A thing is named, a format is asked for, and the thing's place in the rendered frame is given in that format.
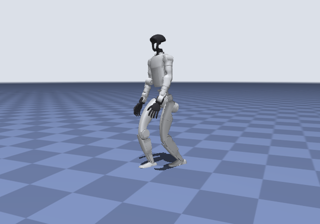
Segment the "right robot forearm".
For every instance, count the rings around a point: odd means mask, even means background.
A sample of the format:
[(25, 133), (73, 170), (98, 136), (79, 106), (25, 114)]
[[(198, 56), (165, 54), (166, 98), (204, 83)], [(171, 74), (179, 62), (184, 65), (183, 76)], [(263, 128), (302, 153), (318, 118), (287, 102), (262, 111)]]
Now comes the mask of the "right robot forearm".
[(151, 86), (149, 86), (145, 82), (144, 90), (143, 90), (143, 93), (142, 93), (142, 97), (143, 97), (142, 102), (145, 103), (147, 101), (147, 97), (149, 96), (150, 89), (151, 89)]

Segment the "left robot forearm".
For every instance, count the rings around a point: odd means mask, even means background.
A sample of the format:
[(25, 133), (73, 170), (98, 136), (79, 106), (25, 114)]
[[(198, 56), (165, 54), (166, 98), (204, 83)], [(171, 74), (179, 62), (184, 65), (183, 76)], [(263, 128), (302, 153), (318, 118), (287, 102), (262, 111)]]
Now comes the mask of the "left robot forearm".
[(159, 97), (157, 101), (162, 102), (163, 98), (166, 97), (166, 93), (168, 92), (168, 89), (170, 88), (171, 78), (169, 75), (164, 76), (163, 78), (163, 84), (161, 91), (159, 93)]

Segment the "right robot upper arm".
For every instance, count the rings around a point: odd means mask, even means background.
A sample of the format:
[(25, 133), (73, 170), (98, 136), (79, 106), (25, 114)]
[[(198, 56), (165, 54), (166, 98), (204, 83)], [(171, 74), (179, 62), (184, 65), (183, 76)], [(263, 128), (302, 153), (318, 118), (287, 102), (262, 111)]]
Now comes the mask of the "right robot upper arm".
[(150, 60), (148, 60), (148, 78), (146, 78), (145, 83), (148, 85), (153, 85), (153, 79), (152, 79), (152, 73), (151, 73), (151, 64), (150, 64)]

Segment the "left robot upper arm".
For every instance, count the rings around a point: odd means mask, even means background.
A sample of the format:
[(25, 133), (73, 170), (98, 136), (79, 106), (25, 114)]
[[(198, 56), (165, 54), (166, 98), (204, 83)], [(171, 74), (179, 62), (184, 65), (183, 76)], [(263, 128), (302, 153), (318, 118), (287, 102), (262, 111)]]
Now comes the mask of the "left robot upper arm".
[(165, 66), (166, 75), (170, 76), (170, 82), (173, 79), (173, 56), (171, 55), (163, 55), (163, 62)]

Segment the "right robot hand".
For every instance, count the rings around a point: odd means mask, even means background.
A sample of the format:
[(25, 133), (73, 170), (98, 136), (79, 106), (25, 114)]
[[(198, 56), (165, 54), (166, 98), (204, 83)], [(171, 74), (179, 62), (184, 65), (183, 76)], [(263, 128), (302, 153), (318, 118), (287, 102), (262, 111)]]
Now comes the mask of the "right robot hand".
[(137, 103), (134, 107), (134, 115), (135, 116), (141, 116), (140, 115), (140, 111), (142, 109), (143, 104), (145, 104), (144, 102), (142, 102), (143, 97), (140, 98), (139, 103)]

